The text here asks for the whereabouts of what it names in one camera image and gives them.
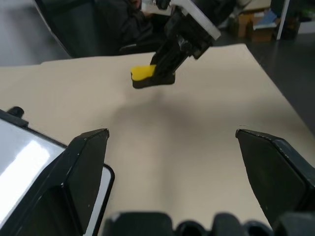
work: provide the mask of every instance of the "black jacket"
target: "black jacket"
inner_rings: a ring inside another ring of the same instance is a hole
[[[105,21],[106,34],[120,47],[152,35],[152,24],[129,0],[98,0],[97,5]]]

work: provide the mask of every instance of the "cardboard box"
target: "cardboard box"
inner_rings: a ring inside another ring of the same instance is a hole
[[[249,23],[252,16],[252,14],[242,14],[234,19],[231,19],[230,32],[239,38],[245,37],[247,24]]]
[[[247,37],[252,42],[269,42],[272,39],[274,28],[254,29],[254,22],[250,21],[247,28]]]

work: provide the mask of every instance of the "yellow sponge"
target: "yellow sponge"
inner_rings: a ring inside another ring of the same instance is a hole
[[[153,76],[156,65],[135,66],[131,69],[131,78],[134,81],[141,81]]]

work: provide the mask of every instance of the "black chair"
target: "black chair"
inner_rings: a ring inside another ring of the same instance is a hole
[[[102,26],[94,0],[34,0],[52,35],[73,58],[117,56],[156,51],[158,38],[115,47]]]

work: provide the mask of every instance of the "beige paper sheet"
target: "beige paper sheet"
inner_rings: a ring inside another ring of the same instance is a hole
[[[174,224],[194,219],[210,227],[216,212],[229,211],[266,222],[235,131],[283,137],[315,166],[309,130],[245,45],[188,59],[172,86],[133,89],[130,68],[151,57],[44,63],[14,89],[0,86],[0,107],[21,106],[32,128],[66,144],[109,128],[105,162],[116,180],[106,216],[157,210]]]

